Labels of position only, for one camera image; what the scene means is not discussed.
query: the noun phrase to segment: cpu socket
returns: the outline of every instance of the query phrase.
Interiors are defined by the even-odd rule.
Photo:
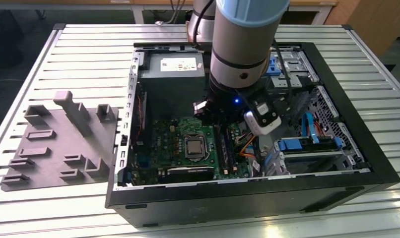
[[[197,162],[204,158],[204,136],[184,135],[185,158],[192,162]]]

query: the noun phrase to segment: sticker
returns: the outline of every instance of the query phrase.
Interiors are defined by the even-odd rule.
[[[129,3],[129,0],[109,0],[111,3]]]
[[[160,60],[160,71],[195,71],[196,62],[195,58],[163,58]]]
[[[254,169],[256,170],[256,171],[260,171],[260,166],[259,166],[259,164],[258,164],[258,162],[255,161],[255,160],[252,160],[252,167],[254,167]]]
[[[268,107],[267,107],[266,103],[262,103],[260,105],[258,105],[256,110],[258,110],[259,114],[263,116],[268,112]]]

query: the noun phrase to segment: metal workbench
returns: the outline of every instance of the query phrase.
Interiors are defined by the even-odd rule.
[[[279,42],[314,42],[400,174],[400,85],[353,31],[282,25]],[[85,107],[125,105],[133,42],[185,41],[185,26],[66,25],[53,30],[0,126],[0,180],[25,129],[28,105],[70,90]],[[14,192],[0,189],[0,235],[73,237],[400,237],[400,184],[326,212],[136,230],[104,209],[105,183]]]

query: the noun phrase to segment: wooden cabinet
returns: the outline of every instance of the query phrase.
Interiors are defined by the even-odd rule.
[[[381,56],[400,35],[400,0],[338,0],[325,24],[349,24]]]

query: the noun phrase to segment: silver cylinder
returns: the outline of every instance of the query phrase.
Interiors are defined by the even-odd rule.
[[[192,9],[193,9],[193,12],[196,13],[196,15],[204,9],[207,3],[208,3],[208,0],[195,0],[193,1]],[[212,1],[210,7],[207,8],[207,10],[204,12],[204,16],[214,16],[214,12],[215,12],[215,1]]]
[[[199,19],[200,11],[206,7],[207,3],[208,3],[208,0],[195,0],[193,1],[193,11],[192,11],[191,19],[189,19],[188,26],[187,26],[189,41],[192,41],[193,28],[195,28],[195,23]],[[207,11],[204,12],[204,15],[199,21],[197,38],[196,38],[197,42],[211,42],[212,26],[214,26],[214,13],[215,13],[215,1],[212,1],[212,4],[207,8]]]
[[[243,88],[256,82],[279,19],[262,27],[242,27],[215,11],[210,73],[226,87]]]

